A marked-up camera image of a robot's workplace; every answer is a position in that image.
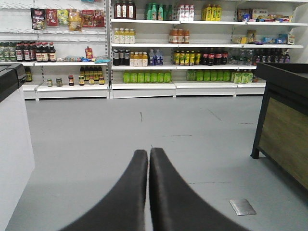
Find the hanging snack package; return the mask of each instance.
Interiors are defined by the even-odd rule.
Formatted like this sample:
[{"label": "hanging snack package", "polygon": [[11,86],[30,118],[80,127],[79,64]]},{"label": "hanging snack package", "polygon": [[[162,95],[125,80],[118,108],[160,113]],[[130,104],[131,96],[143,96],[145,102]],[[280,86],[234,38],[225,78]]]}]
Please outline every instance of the hanging snack package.
[{"label": "hanging snack package", "polygon": [[44,30],[45,25],[45,10],[31,8],[31,18],[32,18],[32,29],[33,30]]},{"label": "hanging snack package", "polygon": [[92,27],[94,10],[82,10],[81,19],[83,27]]},{"label": "hanging snack package", "polygon": [[68,25],[68,11],[67,10],[57,10],[58,20],[60,25]]},{"label": "hanging snack package", "polygon": [[93,27],[105,27],[104,10],[94,10]]},{"label": "hanging snack package", "polygon": [[79,10],[69,9],[68,10],[69,24],[68,29],[71,31],[81,31],[81,17]]},{"label": "hanging snack package", "polygon": [[58,26],[57,10],[46,9],[47,26]]}]

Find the wooden panel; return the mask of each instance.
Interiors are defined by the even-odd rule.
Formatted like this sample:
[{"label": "wooden panel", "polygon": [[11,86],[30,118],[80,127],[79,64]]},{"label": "wooden panel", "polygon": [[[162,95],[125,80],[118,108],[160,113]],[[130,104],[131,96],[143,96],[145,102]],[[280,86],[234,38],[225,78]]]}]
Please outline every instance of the wooden panel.
[{"label": "wooden panel", "polygon": [[308,116],[270,98],[259,147],[308,189]]}]

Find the metal floor plate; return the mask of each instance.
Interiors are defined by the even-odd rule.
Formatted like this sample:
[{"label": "metal floor plate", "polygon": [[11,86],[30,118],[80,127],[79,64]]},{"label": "metal floor plate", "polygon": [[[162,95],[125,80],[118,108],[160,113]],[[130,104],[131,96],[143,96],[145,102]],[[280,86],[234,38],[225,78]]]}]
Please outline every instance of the metal floor plate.
[{"label": "metal floor plate", "polygon": [[239,216],[244,215],[255,215],[257,214],[254,208],[250,205],[250,203],[246,199],[241,200],[229,200],[232,205],[234,211]]}]

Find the shelving rack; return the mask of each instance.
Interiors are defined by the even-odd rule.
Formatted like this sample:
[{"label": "shelving rack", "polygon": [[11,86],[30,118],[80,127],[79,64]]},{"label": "shelving rack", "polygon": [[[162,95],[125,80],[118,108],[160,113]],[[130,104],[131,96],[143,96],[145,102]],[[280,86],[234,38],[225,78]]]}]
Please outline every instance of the shelving rack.
[{"label": "shelving rack", "polygon": [[[135,1],[137,6],[137,20],[114,19],[114,0],[102,0],[96,4],[85,3],[79,0],[63,0],[61,2],[50,2],[48,0],[11,0],[0,3],[0,13],[11,15],[9,20],[0,25],[1,41],[16,41],[16,35],[23,40],[54,41],[58,57],[67,55],[80,55],[83,50],[90,46],[94,55],[107,55],[112,60],[114,48],[132,49],[132,51],[145,51],[149,48],[158,48],[164,53],[163,66],[132,67],[114,66],[108,64],[90,63],[38,63],[23,62],[33,72],[34,81],[24,85],[27,99],[40,98],[74,98],[74,97],[106,97],[106,98],[131,98],[131,97],[153,97],[153,96],[182,96],[182,95],[240,95],[240,94],[263,94],[265,82],[263,80],[252,84],[234,84],[231,82],[197,82],[186,81],[186,71],[196,70],[245,70],[256,69],[255,66],[244,65],[219,65],[219,66],[175,66],[172,64],[172,53],[174,50],[201,50],[202,48],[224,48],[224,49],[263,49],[284,48],[302,49],[303,45],[277,45],[277,44],[231,44],[233,36],[244,36],[246,30],[257,30],[259,36],[269,37],[279,33],[292,32],[296,27],[307,27],[307,23],[296,21],[297,7],[308,3],[308,0],[221,0],[222,21],[148,21],[143,20],[143,10],[147,0]],[[174,0],[164,1],[164,4],[175,5]],[[204,1],[190,0],[189,4],[195,5],[195,19],[200,19],[201,8]],[[291,23],[260,23],[260,22],[236,22],[235,13],[239,8],[268,8],[270,13],[283,12],[292,14]],[[57,28],[48,27],[43,31],[31,29],[30,8],[53,8],[53,9],[104,9],[106,12],[106,28],[84,28],[82,32],[69,31],[66,26]],[[113,43],[113,29],[135,28],[135,44]],[[171,28],[188,28],[191,31],[190,44],[168,43],[168,33]],[[81,66],[97,66],[103,68],[106,84],[94,86],[66,86],[67,75],[78,76]],[[171,83],[148,83],[148,84],[124,84],[122,75],[125,71],[171,71]],[[45,79],[56,77],[64,79],[64,86],[47,87]]]}]

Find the concrete floor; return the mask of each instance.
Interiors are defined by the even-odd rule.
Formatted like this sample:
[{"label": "concrete floor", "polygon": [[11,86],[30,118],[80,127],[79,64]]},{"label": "concrete floor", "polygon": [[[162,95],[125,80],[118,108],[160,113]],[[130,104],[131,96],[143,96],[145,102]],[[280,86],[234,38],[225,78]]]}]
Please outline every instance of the concrete floor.
[{"label": "concrete floor", "polygon": [[[134,150],[163,147],[208,203],[254,231],[308,230],[308,195],[250,157],[262,97],[27,101],[36,169],[6,231],[56,231],[94,206]],[[237,216],[230,199],[257,215]],[[151,217],[146,203],[146,230]]]}]

